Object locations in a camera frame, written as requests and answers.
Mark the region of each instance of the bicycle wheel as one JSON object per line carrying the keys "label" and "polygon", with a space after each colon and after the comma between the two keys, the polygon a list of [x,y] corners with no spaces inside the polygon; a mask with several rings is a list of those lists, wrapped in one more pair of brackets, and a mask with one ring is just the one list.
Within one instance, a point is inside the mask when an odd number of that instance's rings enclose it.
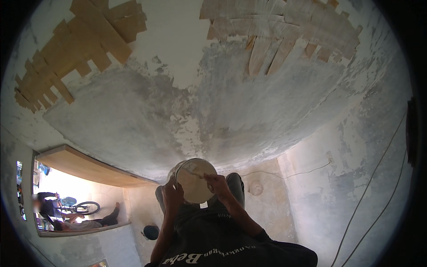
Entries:
{"label": "bicycle wheel", "polygon": [[101,209],[101,206],[94,201],[86,201],[74,206],[76,213],[91,215],[97,213]]}

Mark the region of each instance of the electrical outlet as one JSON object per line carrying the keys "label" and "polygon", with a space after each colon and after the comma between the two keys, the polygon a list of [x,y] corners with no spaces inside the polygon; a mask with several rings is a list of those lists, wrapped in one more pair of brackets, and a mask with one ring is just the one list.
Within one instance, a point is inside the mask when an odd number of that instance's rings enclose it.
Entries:
{"label": "electrical outlet", "polygon": [[330,164],[334,164],[333,158],[332,158],[332,153],[330,151],[326,152],[326,157],[328,159],[328,162]]}

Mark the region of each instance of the hand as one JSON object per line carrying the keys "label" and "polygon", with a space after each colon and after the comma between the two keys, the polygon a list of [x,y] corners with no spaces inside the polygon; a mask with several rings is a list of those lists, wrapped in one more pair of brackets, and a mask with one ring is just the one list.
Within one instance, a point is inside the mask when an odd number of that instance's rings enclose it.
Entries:
{"label": "hand", "polygon": [[177,188],[173,187],[175,178],[172,177],[167,184],[162,186],[163,203],[165,206],[165,215],[175,217],[179,207],[184,203],[184,190],[178,184]]}
{"label": "hand", "polygon": [[233,197],[224,176],[216,174],[207,175],[204,173],[203,178],[208,183],[209,190],[216,194],[218,200],[222,203],[227,201],[230,197]]}

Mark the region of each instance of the gray pants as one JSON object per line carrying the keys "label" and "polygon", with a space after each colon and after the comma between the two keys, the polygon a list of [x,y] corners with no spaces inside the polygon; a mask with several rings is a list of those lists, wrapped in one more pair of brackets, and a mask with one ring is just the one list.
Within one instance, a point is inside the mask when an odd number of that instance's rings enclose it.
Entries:
{"label": "gray pants", "polygon": [[[227,175],[225,180],[227,181],[228,188],[230,188],[230,191],[233,196],[242,205],[242,207],[245,208],[245,187],[243,185],[242,178],[240,177],[240,175],[237,173],[231,173]],[[164,214],[164,203],[161,187],[162,186],[159,186],[156,189],[156,198]],[[176,215],[175,224],[181,225],[199,212],[228,213],[227,208],[218,200],[218,197],[214,195],[210,200],[208,200],[208,207],[202,210],[200,209],[199,204],[182,204],[179,207],[178,214]]]}

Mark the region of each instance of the man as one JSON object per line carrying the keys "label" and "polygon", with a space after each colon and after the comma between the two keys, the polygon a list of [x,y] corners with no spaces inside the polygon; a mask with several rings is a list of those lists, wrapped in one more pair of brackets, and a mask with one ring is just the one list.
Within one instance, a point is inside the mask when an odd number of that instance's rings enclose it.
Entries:
{"label": "man", "polygon": [[[40,213],[48,221],[51,221],[48,216],[55,218],[71,218],[73,216],[71,213],[62,213],[57,209],[60,201],[58,193],[40,192],[32,195],[32,197],[34,212]],[[46,197],[56,197],[56,199],[46,200]]]}
{"label": "man", "polygon": [[117,216],[119,215],[119,211],[120,203],[116,202],[116,207],[110,215],[107,215],[102,219],[84,220],[81,223],[75,223],[75,220],[77,217],[79,217],[79,214],[72,214],[71,218],[64,222],[58,220],[53,221],[53,230],[74,232],[115,225],[117,224]]}
{"label": "man", "polygon": [[215,196],[208,207],[185,205],[180,184],[172,178],[156,197],[164,220],[151,254],[153,266],[316,266],[317,255],[297,244],[270,239],[246,213],[241,177],[204,174]]}

